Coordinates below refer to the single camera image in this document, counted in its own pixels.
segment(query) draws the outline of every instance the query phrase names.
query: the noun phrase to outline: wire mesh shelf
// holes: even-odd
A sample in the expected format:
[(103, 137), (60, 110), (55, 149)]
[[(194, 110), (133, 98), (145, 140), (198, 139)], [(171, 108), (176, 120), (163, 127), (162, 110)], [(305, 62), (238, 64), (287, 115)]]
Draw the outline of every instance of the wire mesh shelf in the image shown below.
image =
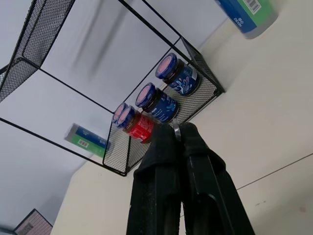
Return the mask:
[[(194, 68), (197, 71), (198, 78), (201, 80), (201, 82), (197, 91), (192, 95), (181, 96), (170, 87), (164, 88), (164, 91), (169, 96), (174, 98), (179, 104), (179, 112), (177, 115), (179, 122), (188, 121), (205, 105), (224, 92), (224, 89), (207, 66), (202, 55), (145, 0), (143, 0), (144, 4), (146, 4), (158, 17), (162, 19), (162, 21), (164, 21), (167, 26), (169, 26), (178, 35), (178, 39), (174, 44), (171, 43), (166, 37), (164, 37), (159, 31), (157, 31), (151, 24), (149, 24), (148, 21), (139, 15), (124, 0), (118, 1), (169, 46), (168, 51), (162, 58), (164, 58), (168, 52), (175, 52), (179, 58), (188, 64), (188, 66)], [(47, 57), (54, 41), (56, 40), (74, 2), (75, 0), (33, 0), (11, 61), (7, 66), (0, 70), (0, 102), (2, 102), (20, 85), (22, 85), (37, 70), (45, 72), (43, 69), (41, 69), (41, 66), (45, 61), (45, 58)], [(128, 102), (134, 98), (133, 95), (136, 95), (135, 91), (138, 91), (137, 88), (143, 81), (145, 81), (147, 78), (154, 77), (154, 72), (158, 63), (156, 63), (151, 71), (142, 79), (142, 81), (137, 86), (135, 86), (134, 90), (125, 99), (125, 102)], [(82, 95), (83, 97), (87, 98), (88, 100), (96, 103), (98, 106), (102, 107), (108, 112), (112, 113), (106, 107), (101, 106), (81, 92), (65, 84), (60, 79), (52, 76), (47, 72), (45, 73), (73, 91), (77, 92), (78, 94)], [(126, 176), (127, 173), (142, 159), (143, 155), (149, 147), (149, 144), (141, 144), (140, 142), (131, 139), (121, 129), (117, 128), (115, 124), (111, 124), (109, 136), (107, 138), (111, 144), (105, 156), (103, 157), (102, 164), (100, 164), (60, 144), (33, 133), (30, 130), (11, 123), (10, 121), (4, 120), (1, 117), (0, 121), (14, 126), (22, 131), (25, 131), (33, 136), (36, 136), (59, 148), (62, 148), (72, 154), (75, 154), (87, 161), (93, 162), (94, 164), (97, 164), (122, 176)]]

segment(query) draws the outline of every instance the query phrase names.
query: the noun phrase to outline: green label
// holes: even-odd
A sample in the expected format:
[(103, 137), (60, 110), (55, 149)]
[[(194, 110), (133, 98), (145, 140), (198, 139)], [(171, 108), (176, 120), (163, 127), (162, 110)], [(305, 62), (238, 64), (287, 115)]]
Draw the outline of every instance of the green label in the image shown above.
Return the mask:
[(268, 0), (238, 0), (238, 2), (257, 26), (273, 13)]
[(83, 148), (84, 150), (87, 150), (90, 153), (93, 153), (101, 158), (103, 158), (105, 149), (90, 142), (89, 140), (79, 136), (79, 135), (74, 135), (73, 138), (71, 139), (71, 142), (78, 146)]

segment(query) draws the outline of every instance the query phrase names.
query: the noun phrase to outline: blue label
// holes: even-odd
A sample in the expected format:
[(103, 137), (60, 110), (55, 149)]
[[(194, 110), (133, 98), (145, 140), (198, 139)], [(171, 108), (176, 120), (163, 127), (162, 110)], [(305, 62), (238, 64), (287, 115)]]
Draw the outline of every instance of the blue label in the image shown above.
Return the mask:
[(169, 86), (181, 95), (188, 94), (194, 89), (197, 81), (197, 72), (192, 70), (188, 65), (181, 70), (175, 81)]
[(177, 102), (163, 93), (155, 108), (149, 113), (160, 122), (166, 122), (173, 116), (176, 107)]
[(104, 138), (94, 134), (93, 132), (90, 132), (89, 130), (81, 126), (78, 127), (76, 134), (98, 146), (103, 147), (104, 149), (106, 148), (107, 141)]
[(237, 0), (216, 0), (242, 33), (248, 33), (257, 26)]

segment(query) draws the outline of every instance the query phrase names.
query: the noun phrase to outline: glass jar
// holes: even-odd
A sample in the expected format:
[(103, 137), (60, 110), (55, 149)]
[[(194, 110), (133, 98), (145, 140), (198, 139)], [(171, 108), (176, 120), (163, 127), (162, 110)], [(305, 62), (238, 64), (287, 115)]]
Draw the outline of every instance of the glass jar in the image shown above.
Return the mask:
[(174, 53), (168, 54), (158, 65), (156, 77), (181, 95), (191, 95), (200, 84), (197, 71), (178, 59)]
[(121, 104), (117, 107), (117, 109), (116, 109), (116, 111), (114, 112), (113, 117), (112, 117), (112, 122), (113, 122), (113, 123), (117, 123), (117, 120), (118, 120), (119, 116), (121, 116), (122, 112), (123, 112), (127, 107), (128, 107), (128, 105), (127, 105), (126, 103), (124, 103), (124, 102), (121, 103)]
[(132, 138), (142, 143), (148, 143), (150, 142), (155, 122), (151, 118), (142, 115), (130, 105), (120, 115), (117, 125), (123, 128), (123, 131)]
[(179, 109), (176, 100), (151, 82), (140, 91), (135, 104), (160, 122), (170, 122)]

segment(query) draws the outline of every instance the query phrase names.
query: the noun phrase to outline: red label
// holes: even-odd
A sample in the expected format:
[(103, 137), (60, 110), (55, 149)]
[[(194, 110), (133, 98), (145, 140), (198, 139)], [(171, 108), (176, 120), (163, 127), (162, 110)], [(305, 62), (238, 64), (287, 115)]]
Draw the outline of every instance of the red label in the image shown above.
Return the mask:
[(141, 140), (141, 142), (145, 142), (150, 137), (154, 125), (149, 118), (142, 115), (128, 134), (135, 139)]

